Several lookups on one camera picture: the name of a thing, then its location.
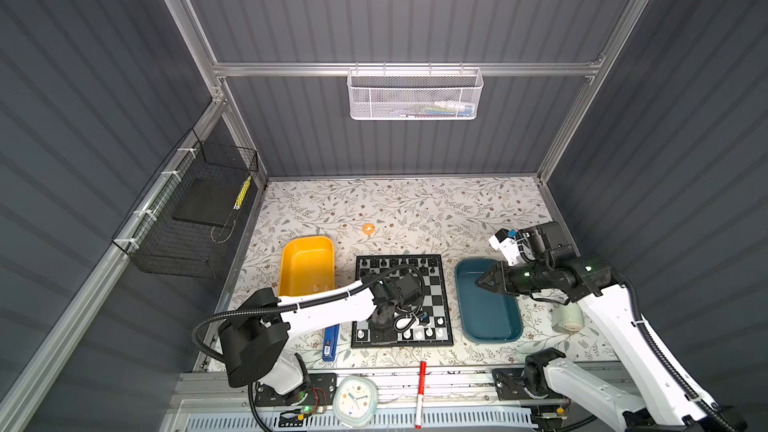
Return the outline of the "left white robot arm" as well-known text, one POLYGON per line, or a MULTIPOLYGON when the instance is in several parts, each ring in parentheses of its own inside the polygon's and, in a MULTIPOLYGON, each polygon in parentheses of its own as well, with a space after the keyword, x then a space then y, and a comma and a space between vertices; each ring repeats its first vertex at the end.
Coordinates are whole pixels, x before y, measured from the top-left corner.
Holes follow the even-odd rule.
POLYGON ((205 356, 225 365, 232 388, 246 387, 258 427, 256 388, 265 385, 291 403, 312 389, 306 364, 285 350, 292 340, 346 322, 364 321, 385 307, 418 314, 426 284, 419 269, 405 264, 364 276, 342 288, 278 297, 270 288, 253 293, 240 308, 215 313, 195 325, 191 340, 205 356))

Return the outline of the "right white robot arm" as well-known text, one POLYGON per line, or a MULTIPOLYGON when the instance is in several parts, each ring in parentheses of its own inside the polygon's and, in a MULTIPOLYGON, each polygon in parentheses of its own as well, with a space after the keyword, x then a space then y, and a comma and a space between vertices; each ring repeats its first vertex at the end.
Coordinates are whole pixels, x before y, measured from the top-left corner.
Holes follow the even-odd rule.
POLYGON ((519 383, 533 398, 560 394, 615 431, 744 431, 746 420, 721 406, 674 357, 643 316, 632 283, 607 260, 580 255, 561 226, 548 222, 489 238, 502 260, 475 282, 488 292, 541 300, 557 290, 608 341, 637 391, 624 392, 547 348, 526 357, 519 383))

